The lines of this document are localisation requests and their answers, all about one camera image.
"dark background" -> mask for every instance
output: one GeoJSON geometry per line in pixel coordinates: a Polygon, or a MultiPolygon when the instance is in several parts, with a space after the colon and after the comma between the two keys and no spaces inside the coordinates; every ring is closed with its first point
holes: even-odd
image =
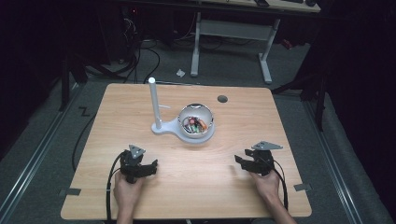
{"type": "MultiPolygon", "coordinates": [[[[307,25],[283,20],[276,41],[312,44],[296,79],[328,74],[327,92],[346,135],[395,219],[395,2],[334,0],[320,1],[320,5],[322,13],[348,20],[322,26],[314,21],[307,25]]],[[[145,34],[169,45],[174,29],[187,29],[182,19],[191,20],[191,13],[144,12],[139,25],[145,34]]],[[[63,6],[50,1],[0,3],[1,158],[49,96],[68,49],[98,63],[125,57],[119,21],[116,7],[63,6]]]]}

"table leg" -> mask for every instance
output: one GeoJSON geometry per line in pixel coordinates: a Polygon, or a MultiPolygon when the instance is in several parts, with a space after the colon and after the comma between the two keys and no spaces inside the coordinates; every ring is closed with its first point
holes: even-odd
{"type": "Polygon", "coordinates": [[[200,34],[201,34],[201,12],[197,12],[197,22],[195,27],[195,45],[194,45],[194,52],[192,53],[192,62],[191,62],[192,77],[198,77],[200,34]]]}
{"type": "Polygon", "coordinates": [[[275,38],[276,31],[277,31],[277,28],[279,26],[279,23],[280,23],[280,19],[276,19],[275,22],[274,22],[274,25],[273,25],[273,27],[271,29],[271,32],[269,34],[267,45],[265,46],[265,51],[264,51],[264,53],[260,53],[259,54],[260,65],[262,66],[262,75],[264,77],[264,82],[266,84],[271,84],[272,83],[271,74],[270,74],[270,71],[268,69],[267,57],[268,57],[268,54],[270,52],[271,46],[272,46],[272,44],[274,42],[274,38],[275,38]]]}

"white vertical rod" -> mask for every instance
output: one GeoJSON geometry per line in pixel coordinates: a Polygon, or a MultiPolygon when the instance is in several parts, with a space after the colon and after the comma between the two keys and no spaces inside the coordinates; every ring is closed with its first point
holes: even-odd
{"type": "Polygon", "coordinates": [[[149,91],[151,92],[151,102],[152,108],[154,110],[154,118],[155,118],[155,127],[157,129],[161,129],[161,115],[160,115],[160,107],[158,106],[158,98],[157,98],[157,88],[155,84],[155,78],[151,77],[148,79],[149,91]]]}

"wooden table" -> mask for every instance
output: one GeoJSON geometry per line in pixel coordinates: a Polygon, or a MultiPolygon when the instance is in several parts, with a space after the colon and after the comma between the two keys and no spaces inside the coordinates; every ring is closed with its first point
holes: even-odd
{"type": "MultiPolygon", "coordinates": [[[[157,85],[157,92],[159,104],[170,106],[160,109],[163,121],[174,119],[185,105],[207,105],[214,114],[213,137],[190,145],[172,134],[154,134],[149,85],[110,84],[70,186],[81,193],[66,197],[64,219],[106,219],[108,173],[130,144],[147,151],[142,164],[159,162],[157,174],[145,181],[134,218],[269,217],[252,178],[234,161],[234,155],[250,160],[244,149],[260,141],[283,146],[272,152],[285,172],[291,215],[311,214],[305,192],[293,187],[302,180],[268,89],[157,85]],[[228,102],[220,103],[219,95],[228,102]]],[[[279,195],[283,198],[281,187],[279,195]]]]}

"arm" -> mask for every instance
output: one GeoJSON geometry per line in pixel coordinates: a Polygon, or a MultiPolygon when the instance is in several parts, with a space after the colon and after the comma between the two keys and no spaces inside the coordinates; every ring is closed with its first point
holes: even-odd
{"type": "Polygon", "coordinates": [[[114,188],[114,197],[116,198],[119,212],[117,214],[117,223],[132,224],[134,217],[134,208],[139,200],[145,177],[138,178],[136,183],[130,184],[126,181],[126,176],[121,172],[116,172],[116,185],[114,188]]]}
{"type": "Polygon", "coordinates": [[[279,176],[274,171],[271,171],[270,174],[265,176],[254,173],[250,173],[250,175],[253,177],[257,190],[260,196],[262,196],[269,212],[274,217],[275,222],[278,224],[296,223],[279,199],[279,176]]]}

